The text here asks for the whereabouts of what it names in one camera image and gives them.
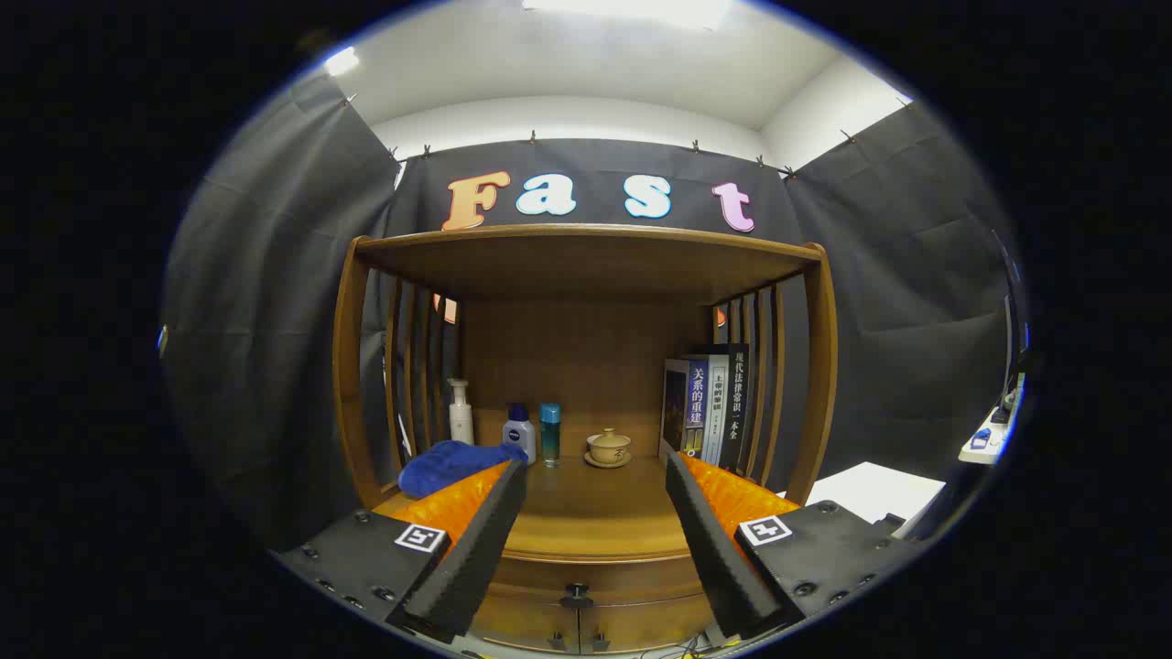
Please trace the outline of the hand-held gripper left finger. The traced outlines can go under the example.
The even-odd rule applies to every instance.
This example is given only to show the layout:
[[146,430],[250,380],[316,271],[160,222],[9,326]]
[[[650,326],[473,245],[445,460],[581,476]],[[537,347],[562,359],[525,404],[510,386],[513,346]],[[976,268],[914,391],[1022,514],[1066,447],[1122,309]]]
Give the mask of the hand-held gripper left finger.
[[285,552],[281,568],[370,624],[436,643],[472,626],[525,500],[527,466],[506,460],[444,489],[465,524],[355,510]]

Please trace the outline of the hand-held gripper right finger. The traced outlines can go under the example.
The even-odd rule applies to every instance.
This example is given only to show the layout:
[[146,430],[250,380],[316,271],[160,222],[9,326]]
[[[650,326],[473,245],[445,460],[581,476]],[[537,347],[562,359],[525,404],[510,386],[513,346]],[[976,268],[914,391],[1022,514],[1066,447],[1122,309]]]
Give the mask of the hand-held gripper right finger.
[[838,609],[920,551],[834,501],[799,507],[682,453],[668,455],[666,489],[725,636],[750,639]]

